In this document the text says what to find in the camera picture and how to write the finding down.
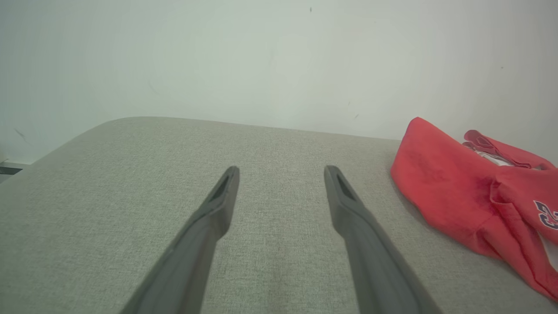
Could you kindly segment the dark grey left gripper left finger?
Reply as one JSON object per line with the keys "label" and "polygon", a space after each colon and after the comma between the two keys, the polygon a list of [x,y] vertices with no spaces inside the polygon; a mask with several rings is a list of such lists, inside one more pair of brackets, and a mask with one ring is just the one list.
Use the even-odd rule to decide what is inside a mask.
{"label": "dark grey left gripper left finger", "polygon": [[217,242],[227,234],[240,170],[229,167],[124,306],[123,314],[198,314]]}

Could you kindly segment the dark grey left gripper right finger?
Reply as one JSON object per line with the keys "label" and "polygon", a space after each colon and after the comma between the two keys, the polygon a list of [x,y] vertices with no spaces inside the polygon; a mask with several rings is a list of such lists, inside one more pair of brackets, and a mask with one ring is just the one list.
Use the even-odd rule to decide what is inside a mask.
{"label": "dark grey left gripper right finger", "polygon": [[323,172],[333,228],[343,237],[362,314],[440,314],[339,167]]}

